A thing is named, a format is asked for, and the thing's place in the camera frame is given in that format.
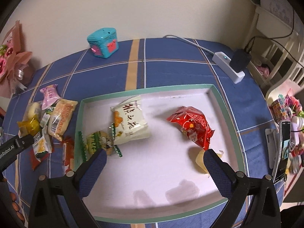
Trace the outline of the person's left hand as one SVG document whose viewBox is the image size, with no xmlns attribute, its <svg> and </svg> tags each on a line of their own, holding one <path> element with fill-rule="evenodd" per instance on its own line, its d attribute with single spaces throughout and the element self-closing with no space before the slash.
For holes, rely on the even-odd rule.
<svg viewBox="0 0 304 228">
<path fill-rule="evenodd" d="M 13 209 L 15 210 L 19 220 L 21 220 L 21 222 L 23 224 L 25 224 L 25 218 L 24 216 L 20 213 L 20 207 L 17 205 L 16 203 L 16 200 L 17 200 L 17 196 L 13 193 L 13 192 L 10 192 L 10 197 L 12 199 L 12 207 Z"/>
</svg>

